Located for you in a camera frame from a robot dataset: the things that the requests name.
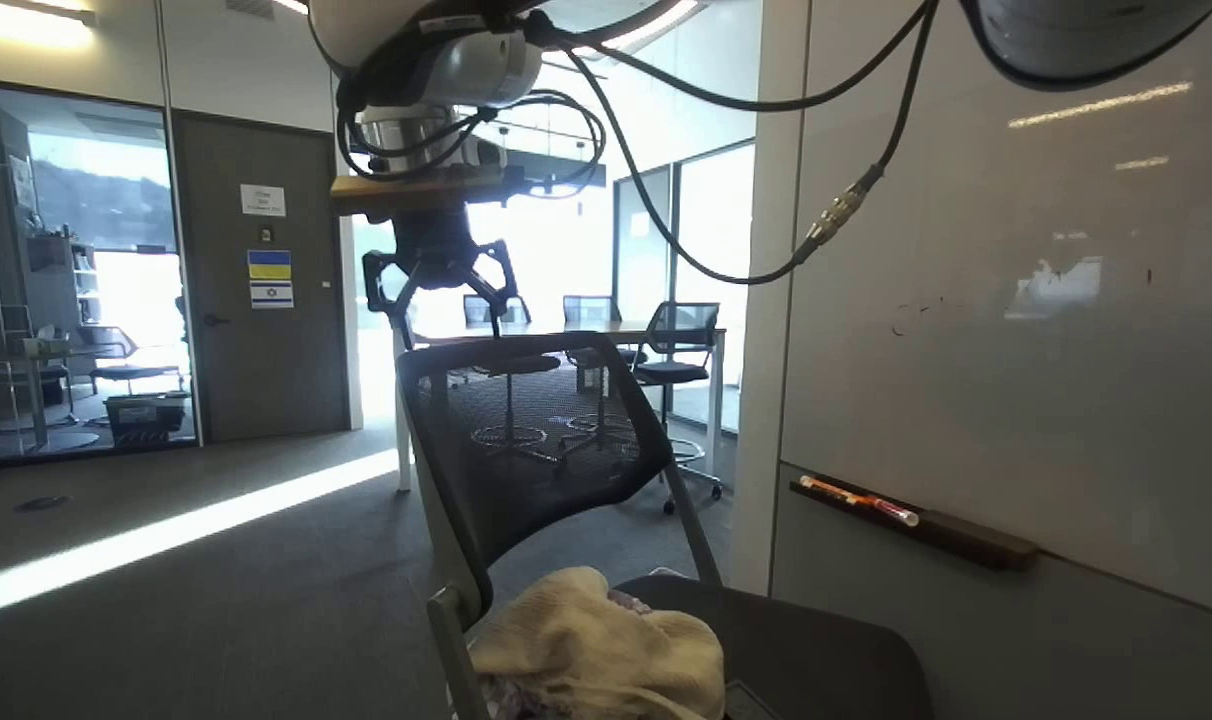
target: black chair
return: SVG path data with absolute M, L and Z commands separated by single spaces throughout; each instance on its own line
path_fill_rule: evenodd
M 493 337 L 500 337 L 506 327 L 526 327 L 526 324 L 530 324 L 530 310 L 526 310 L 522 296 L 512 296 L 512 301 L 505 301 L 505 310 L 493 310 L 493 304 L 479 293 L 462 293 L 462 327 L 493 327 Z M 550 370 L 550 367 L 559 367 L 559 360 L 546 352 L 505 357 L 505 360 L 483 360 L 483 363 L 462 367 L 462 375 L 500 375 L 505 396 L 506 396 L 505 420 L 473 426 L 473 436 L 483 444 L 530 450 L 530 444 L 538 444 L 546 436 L 546 426 L 515 424 L 515 375 Z
M 505 388 L 500 381 L 446 388 L 446 370 L 538 352 L 601 357 L 613 393 L 594 439 L 563 444 L 559 436 L 546 436 L 538 461 L 466 439 L 473 426 L 500 420 Z M 400 393 L 421 454 L 426 530 L 445 574 L 426 600 L 426 620 L 460 720 L 488 720 L 466 630 L 494 613 L 493 563 L 563 517 L 634 496 L 652 474 L 666 474 L 695 580 L 662 570 L 627 580 L 621 593 L 648 607 L 691 613 L 714 630 L 724 644 L 729 707 L 750 702 L 756 714 L 773 720 L 933 714 L 918 658 L 893 626 L 719 583 L 673 444 L 613 339 L 563 331 L 421 348 L 400 357 Z M 515 399 L 522 416 L 570 416 L 601 404 L 594 393 L 576 388 L 568 367 L 519 384 Z
M 662 301 L 648 318 L 648 348 L 655 360 L 634 363 L 634 381 L 659 388 L 659 424 L 673 431 L 675 384 L 708 381 L 708 360 L 714 352 L 719 304 L 711 301 Z M 679 461 L 703 454 L 695 439 L 673 439 Z
M 621 324 L 613 296 L 559 296 L 563 331 L 608 331 Z M 624 363 L 643 363 L 643 348 L 616 348 Z

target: towel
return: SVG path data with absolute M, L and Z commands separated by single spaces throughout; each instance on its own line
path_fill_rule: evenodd
M 594 569 L 559 569 L 522 587 L 473 638 L 483 687 L 512 712 L 570 720 L 724 714 L 724 647 L 688 616 L 643 607 Z

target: black cable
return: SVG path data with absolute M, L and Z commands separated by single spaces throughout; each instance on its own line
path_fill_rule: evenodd
M 907 120 L 912 120 L 912 102 L 917 102 L 917 89 L 918 89 L 918 69 L 923 69 L 923 50 L 926 50 L 926 35 L 933 35 L 933 18 L 935 18 L 935 0 L 923 0 L 918 4 L 918 35 L 917 35 L 917 50 L 912 50 L 912 63 L 907 63 L 907 82 L 900 93 L 900 108 L 895 108 L 895 125 L 893 125 L 893 137 L 881 153 L 881 168 L 887 168 L 887 161 L 895 155 L 895 142 L 900 137 L 907 131 Z
M 314 43 L 314 50 L 323 56 L 323 63 L 335 73 L 341 63 L 335 63 L 335 56 L 321 43 L 314 10 L 309 10 L 309 31 L 312 31 L 312 43 Z
M 907 35 L 912 35 L 912 29 L 923 18 L 923 10 L 926 10 L 933 4 L 935 4 L 935 0 L 923 0 L 923 4 L 893 31 L 893 38 L 887 38 L 866 63 L 858 63 L 848 79 L 841 79 L 841 82 L 833 82 L 833 89 L 823 89 L 823 93 L 814 93 L 814 96 L 795 96 L 795 98 L 741 98 L 741 96 L 708 93 L 708 89 L 688 82 L 688 79 L 679 79 L 679 77 L 673 77 L 673 73 L 662 73 L 662 69 L 655 69 L 655 63 L 643 63 L 640 56 L 627 56 L 627 50 L 608 48 L 608 43 L 594 38 L 590 31 L 563 31 L 563 29 L 557 29 L 545 10 L 530 10 L 530 14 L 522 18 L 522 35 L 526 35 L 530 43 L 546 43 L 546 48 L 559 48 L 559 50 L 568 50 L 568 48 L 590 48 L 590 50 L 601 50 L 601 56 L 608 56 L 608 59 L 621 59 L 621 63 L 627 63 L 627 69 L 634 69 L 634 73 L 643 73 L 643 77 L 652 77 L 652 79 L 659 79 L 659 82 L 673 82 L 673 89 L 683 93 L 683 96 L 695 96 L 695 98 L 703 98 L 703 102 L 714 102 L 714 108 L 734 108 L 734 111 L 804 111 L 804 108 L 828 102 L 828 98 L 853 93 L 858 79 L 866 79 L 866 77 L 871 77 L 871 73 L 875 73 Z
M 454 120 L 454 125 L 445 125 L 445 126 L 437 126 L 432 137 L 423 137 L 423 139 L 415 139 L 415 142 L 404 142 L 404 148 L 373 148 L 374 161 L 385 161 L 385 155 L 410 155 L 410 153 L 437 148 L 440 139 L 453 137 L 453 139 L 445 142 L 445 153 L 432 153 L 432 161 L 421 163 L 421 168 L 407 168 L 407 170 L 368 170 L 368 168 L 354 161 L 354 148 L 353 148 L 353 131 L 358 131 L 358 126 L 354 126 L 354 111 L 353 111 L 353 108 L 341 108 L 341 111 L 335 111 L 335 148 L 341 148 L 341 161 L 343 161 L 354 174 L 365 174 L 365 178 L 410 178 L 410 174 L 423 174 L 423 170 L 432 170 L 432 168 L 445 168 L 446 155 L 454 155 L 454 148 L 460 148 L 483 120 L 493 120 L 493 115 L 494 115 L 494 108 L 476 108 L 473 115 L 462 115 L 462 120 Z
M 515 98 L 512 108 L 526 108 L 526 102 L 557 102 L 557 108 L 570 108 L 570 111 L 576 111 L 576 115 L 588 125 L 590 155 L 588 155 L 588 161 L 581 161 L 581 168 L 576 168 L 576 170 L 568 170 L 568 174 L 545 174 L 545 178 L 530 178 L 530 185 L 546 185 L 546 186 L 557 186 L 557 185 L 576 185 L 570 193 L 546 193 L 546 195 L 536 195 L 536 200 L 563 200 L 563 195 L 581 195 L 581 193 L 582 193 L 582 174 L 588 174 L 588 170 L 594 170 L 594 163 L 602 161 L 602 148 L 608 148 L 602 120 L 601 120 L 590 108 L 582 108 L 576 96 L 568 96 L 568 93 L 550 93 L 550 89 L 536 89 L 536 93 L 526 93 L 522 98 Z
M 887 161 L 895 155 L 900 137 L 903 137 L 903 126 L 907 126 L 912 98 L 917 98 L 917 82 L 918 82 L 923 48 L 926 48 L 926 35 L 933 35 L 935 4 L 940 4 L 940 0 L 923 0 L 923 4 L 912 10 L 912 18 L 907 18 L 907 29 L 917 29 L 917 50 L 912 50 L 907 79 L 903 79 L 903 93 L 900 93 L 900 102 L 895 102 L 895 125 L 893 125 L 893 131 L 887 131 L 887 142 L 884 142 L 881 161 L 875 161 L 843 195 L 836 195 L 836 202 L 821 215 L 821 224 L 804 236 L 804 243 L 798 243 L 778 267 L 761 271 L 761 274 L 729 274 L 729 271 L 714 271 L 714 267 L 699 264 L 699 260 L 675 241 L 675 231 L 662 224 L 662 215 L 659 215 L 655 202 L 652 202 L 652 193 L 648 193 L 648 185 L 643 185 L 643 174 L 640 174 L 640 163 L 634 163 L 634 155 L 632 155 L 632 142 L 627 142 L 627 137 L 624 137 L 621 120 L 616 120 L 616 108 L 613 108 L 608 93 L 601 89 L 594 73 L 590 73 L 590 69 L 576 56 L 576 48 L 568 48 L 568 43 L 563 43 L 563 56 L 576 63 L 576 73 L 581 73 L 581 77 L 588 79 L 588 89 L 594 93 L 594 98 L 601 98 L 601 108 L 602 108 L 613 131 L 616 131 L 621 155 L 624 155 L 627 170 L 634 174 L 640 202 L 643 202 L 648 220 L 655 224 L 655 231 L 666 241 L 666 249 L 673 249 L 683 264 L 691 264 L 695 271 L 703 271 L 703 274 L 711 274 L 711 279 L 719 279 L 719 282 L 773 282 L 773 279 L 795 271 L 821 243 L 828 243 L 828 241 L 836 236 L 836 226 L 854 213 L 854 202 L 871 193 L 871 185 L 884 174 Z

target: table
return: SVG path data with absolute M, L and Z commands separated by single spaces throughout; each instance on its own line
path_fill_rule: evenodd
M 608 327 L 506 327 L 505 337 L 526 337 L 526 331 L 601 331 L 613 343 L 643 343 L 648 339 L 648 324 L 608 324 Z M 432 337 L 432 331 L 415 331 L 423 343 L 446 343 L 446 339 L 476 339 L 488 337 L 488 327 L 476 331 L 446 331 L 446 337 Z M 703 436 L 703 450 L 708 450 L 708 474 L 719 474 L 719 431 L 724 431 L 724 327 L 714 327 L 714 348 L 708 357 L 708 436 Z M 397 450 L 400 450 L 400 488 L 410 485 L 410 439 L 407 439 L 407 424 L 404 424 L 404 399 L 397 393 Z

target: glass wall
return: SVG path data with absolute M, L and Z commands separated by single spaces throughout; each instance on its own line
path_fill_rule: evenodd
M 608 236 L 608 186 L 581 186 L 570 195 L 512 195 L 506 202 L 466 202 L 476 243 L 505 241 L 515 271 L 515 289 L 526 304 L 530 327 L 559 327 L 563 296 L 608 296 L 613 289 L 613 236 Z M 462 331 L 462 293 L 440 289 L 415 293 L 410 327 L 423 337 Z
M 675 231 L 688 257 L 724 271 L 746 274 L 750 252 L 750 170 L 756 148 L 734 142 L 683 163 L 640 174 L 648 200 Z M 652 224 L 640 185 L 616 178 L 616 304 L 627 318 L 648 318 L 659 301 L 714 301 L 724 327 L 724 426 L 734 431 L 741 367 L 743 367 L 743 282 L 724 282 L 679 260 Z M 675 388 L 675 416 L 703 424 L 708 396 Z
M 0 462 L 194 439 L 164 115 L 0 89 Z

